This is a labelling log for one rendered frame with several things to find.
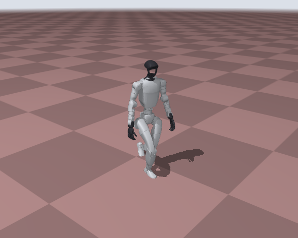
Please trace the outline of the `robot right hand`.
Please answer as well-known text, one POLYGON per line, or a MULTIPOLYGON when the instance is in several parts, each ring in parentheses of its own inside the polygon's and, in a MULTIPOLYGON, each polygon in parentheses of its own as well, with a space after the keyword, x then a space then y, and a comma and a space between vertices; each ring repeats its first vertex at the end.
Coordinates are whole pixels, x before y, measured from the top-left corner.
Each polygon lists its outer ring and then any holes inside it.
POLYGON ((133 127, 134 127, 134 122, 132 121, 131 122, 131 126, 130 125, 128 125, 128 137, 130 138, 130 139, 132 139, 132 140, 136 140, 135 138, 134 138, 134 135, 137 137, 137 135, 135 134, 135 132, 134 132, 134 129, 133 129, 133 127), (134 135, 133 135, 134 134, 134 135))

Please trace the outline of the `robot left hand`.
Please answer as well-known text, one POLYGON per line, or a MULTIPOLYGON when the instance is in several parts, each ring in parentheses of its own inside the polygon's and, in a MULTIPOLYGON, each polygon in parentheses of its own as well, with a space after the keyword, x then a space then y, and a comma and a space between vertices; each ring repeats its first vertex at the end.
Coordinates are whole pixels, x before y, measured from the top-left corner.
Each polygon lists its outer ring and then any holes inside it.
POLYGON ((173 120, 173 115, 172 113, 169 113, 169 117, 168 119, 170 119, 170 125, 171 125, 171 128, 169 129, 170 131, 173 131, 175 129, 175 122, 173 120))

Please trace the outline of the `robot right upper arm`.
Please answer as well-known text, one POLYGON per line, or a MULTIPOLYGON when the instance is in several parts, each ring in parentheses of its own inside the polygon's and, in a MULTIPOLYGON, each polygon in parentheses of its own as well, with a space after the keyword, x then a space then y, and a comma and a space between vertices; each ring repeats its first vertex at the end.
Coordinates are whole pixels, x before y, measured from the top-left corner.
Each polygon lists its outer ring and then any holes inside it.
POLYGON ((135 108, 137 106, 137 102, 135 101, 135 99, 137 98, 138 93, 141 90, 142 86, 143 86, 142 81, 134 82, 133 85, 132 85, 132 92, 131 92, 131 95, 130 95, 130 101, 133 102, 133 108, 135 108))

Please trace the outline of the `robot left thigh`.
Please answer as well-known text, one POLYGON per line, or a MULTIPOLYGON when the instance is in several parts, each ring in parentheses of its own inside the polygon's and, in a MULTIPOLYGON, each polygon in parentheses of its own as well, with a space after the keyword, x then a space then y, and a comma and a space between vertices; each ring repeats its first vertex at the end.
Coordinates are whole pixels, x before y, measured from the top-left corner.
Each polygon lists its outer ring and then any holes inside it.
POLYGON ((152 123, 153 127, 151 129, 151 136, 154 143, 155 148, 158 145, 161 130, 162 130, 162 120, 159 117, 154 116, 154 122, 152 123))

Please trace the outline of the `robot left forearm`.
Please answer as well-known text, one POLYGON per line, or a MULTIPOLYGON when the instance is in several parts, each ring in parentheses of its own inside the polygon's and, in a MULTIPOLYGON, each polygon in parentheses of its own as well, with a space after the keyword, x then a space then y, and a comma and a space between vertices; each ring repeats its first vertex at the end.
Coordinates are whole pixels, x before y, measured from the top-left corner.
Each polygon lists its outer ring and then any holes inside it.
MULTIPOLYGON (((168 101, 165 101, 163 103, 163 105, 164 105, 164 108, 165 108, 166 116, 169 117, 169 113, 172 113, 171 112, 170 105, 169 105, 169 100, 168 101)), ((172 115, 173 115, 173 113, 172 113, 172 115)))

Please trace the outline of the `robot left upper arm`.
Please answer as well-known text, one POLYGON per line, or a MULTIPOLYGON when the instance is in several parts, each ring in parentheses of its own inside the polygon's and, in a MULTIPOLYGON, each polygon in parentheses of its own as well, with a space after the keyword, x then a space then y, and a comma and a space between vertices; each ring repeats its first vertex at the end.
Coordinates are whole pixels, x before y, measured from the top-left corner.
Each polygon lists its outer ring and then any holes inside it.
POLYGON ((161 81, 161 86, 160 86, 160 93, 161 97, 160 100, 162 102, 168 101, 168 96, 166 95, 166 81, 162 78, 159 78, 161 81))

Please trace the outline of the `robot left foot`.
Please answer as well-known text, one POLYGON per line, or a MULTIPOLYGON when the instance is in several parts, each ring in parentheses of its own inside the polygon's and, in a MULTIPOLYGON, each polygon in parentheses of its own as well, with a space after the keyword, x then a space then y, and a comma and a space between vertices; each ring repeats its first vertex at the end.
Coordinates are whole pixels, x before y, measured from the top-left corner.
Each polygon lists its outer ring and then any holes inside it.
POLYGON ((141 142, 137 143, 138 154, 139 154, 139 156, 144 156, 145 155, 144 150, 140 148, 140 145, 142 145, 141 142))

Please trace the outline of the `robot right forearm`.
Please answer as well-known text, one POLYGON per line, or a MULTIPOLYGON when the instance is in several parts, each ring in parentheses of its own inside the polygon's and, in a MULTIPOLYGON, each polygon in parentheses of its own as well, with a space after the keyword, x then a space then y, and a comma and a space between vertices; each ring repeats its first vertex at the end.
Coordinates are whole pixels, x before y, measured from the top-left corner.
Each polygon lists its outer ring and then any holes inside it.
POLYGON ((134 122, 134 119, 135 119, 135 109, 133 108, 133 102, 130 101, 129 102, 129 105, 128 105, 128 111, 129 111, 129 114, 128 114, 128 125, 131 126, 131 122, 133 121, 134 122))

